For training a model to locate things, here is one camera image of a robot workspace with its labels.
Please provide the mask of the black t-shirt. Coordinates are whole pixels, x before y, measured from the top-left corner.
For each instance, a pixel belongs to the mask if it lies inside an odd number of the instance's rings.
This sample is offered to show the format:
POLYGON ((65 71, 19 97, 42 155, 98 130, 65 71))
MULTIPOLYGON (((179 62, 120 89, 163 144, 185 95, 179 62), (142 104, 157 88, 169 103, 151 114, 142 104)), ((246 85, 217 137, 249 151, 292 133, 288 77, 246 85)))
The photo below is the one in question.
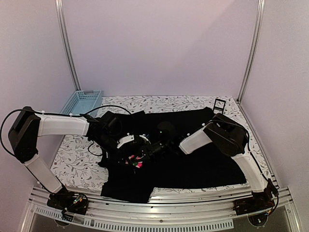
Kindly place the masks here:
MULTIPOLYGON (((171 123, 176 133, 184 136, 193 133, 213 116, 209 107, 167 113, 117 114, 123 123, 123 135, 146 134, 152 143, 159 140, 157 126, 161 122, 171 123)), ((203 189, 246 183, 241 168, 214 144, 203 146, 189 155, 168 151, 141 168, 103 160, 99 166, 108 170, 108 180, 102 186, 101 195, 131 203, 147 203, 154 188, 203 189)))

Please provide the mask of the pink flower plush brooch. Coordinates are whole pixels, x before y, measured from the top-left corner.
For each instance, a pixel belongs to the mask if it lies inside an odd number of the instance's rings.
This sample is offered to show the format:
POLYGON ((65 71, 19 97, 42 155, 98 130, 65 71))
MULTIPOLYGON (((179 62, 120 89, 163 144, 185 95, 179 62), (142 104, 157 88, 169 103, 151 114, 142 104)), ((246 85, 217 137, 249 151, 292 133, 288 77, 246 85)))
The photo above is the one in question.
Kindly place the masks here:
POLYGON ((137 155, 131 155, 128 158, 126 158, 125 164, 132 165, 139 169, 143 166, 143 161, 142 161, 143 158, 144 158, 144 155, 142 155, 141 157, 137 155))

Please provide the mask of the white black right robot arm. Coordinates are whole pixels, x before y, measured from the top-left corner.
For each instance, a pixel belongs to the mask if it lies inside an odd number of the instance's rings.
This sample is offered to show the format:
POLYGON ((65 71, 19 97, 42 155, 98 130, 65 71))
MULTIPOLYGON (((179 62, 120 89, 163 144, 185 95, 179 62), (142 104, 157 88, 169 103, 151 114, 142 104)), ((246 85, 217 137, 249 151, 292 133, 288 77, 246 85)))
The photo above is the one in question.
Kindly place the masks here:
POLYGON ((143 162, 154 161, 167 152, 181 151, 189 155, 208 144, 213 144, 221 154, 231 158, 238 165, 251 186, 251 197, 233 202, 233 209, 237 215, 265 210, 265 216, 268 217, 278 206, 279 202, 272 199, 273 196, 279 196, 278 190, 272 181, 266 178, 252 154, 249 132, 223 114, 215 114, 210 121, 179 143, 171 138, 161 139, 154 144, 143 138, 142 142, 138 157, 143 162))

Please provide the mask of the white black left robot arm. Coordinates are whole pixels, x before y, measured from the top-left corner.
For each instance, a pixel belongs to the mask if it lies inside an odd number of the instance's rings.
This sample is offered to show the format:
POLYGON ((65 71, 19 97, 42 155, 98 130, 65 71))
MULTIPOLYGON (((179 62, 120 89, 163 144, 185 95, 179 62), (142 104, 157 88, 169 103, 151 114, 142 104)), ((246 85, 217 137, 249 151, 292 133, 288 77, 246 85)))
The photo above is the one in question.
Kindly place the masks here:
POLYGON ((101 118, 89 114, 62 115, 36 112, 26 106, 17 109, 18 116, 8 132, 12 147, 11 155, 19 160, 36 180, 49 192, 49 207, 61 210, 65 218, 73 214, 85 215, 88 209, 88 197, 73 192, 60 182, 52 173, 37 150, 38 137, 48 135, 78 135, 97 143, 108 155, 117 154, 120 148, 134 140, 133 135, 120 139, 116 137, 122 131, 122 124, 111 113, 101 118))

